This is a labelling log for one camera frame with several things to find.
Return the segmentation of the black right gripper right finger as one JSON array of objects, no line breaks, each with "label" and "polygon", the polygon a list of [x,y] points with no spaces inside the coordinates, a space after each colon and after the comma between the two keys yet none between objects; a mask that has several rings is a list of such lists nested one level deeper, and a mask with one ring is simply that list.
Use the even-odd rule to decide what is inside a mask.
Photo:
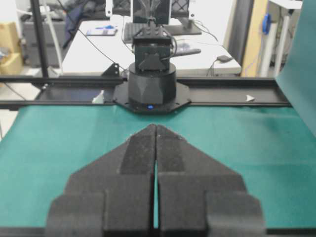
[{"label": "black right gripper right finger", "polygon": [[157,127],[163,237],[263,237],[259,200],[243,177],[164,126]]}]

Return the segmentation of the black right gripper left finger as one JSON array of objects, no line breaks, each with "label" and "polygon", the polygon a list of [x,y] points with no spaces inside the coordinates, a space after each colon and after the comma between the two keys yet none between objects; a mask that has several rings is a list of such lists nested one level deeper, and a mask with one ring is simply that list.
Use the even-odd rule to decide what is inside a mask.
[{"label": "black right gripper left finger", "polygon": [[47,237],[147,237],[153,225],[156,127],[70,175],[51,204]]}]

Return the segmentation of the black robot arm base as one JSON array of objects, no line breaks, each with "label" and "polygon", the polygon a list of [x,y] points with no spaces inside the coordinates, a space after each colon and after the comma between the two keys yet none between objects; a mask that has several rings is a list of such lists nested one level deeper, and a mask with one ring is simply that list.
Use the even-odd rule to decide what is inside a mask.
[{"label": "black robot arm base", "polygon": [[135,113],[165,114],[191,103],[190,89],[177,81],[170,62],[172,36],[154,18],[132,39],[135,61],[127,81],[117,85],[113,102]]}]

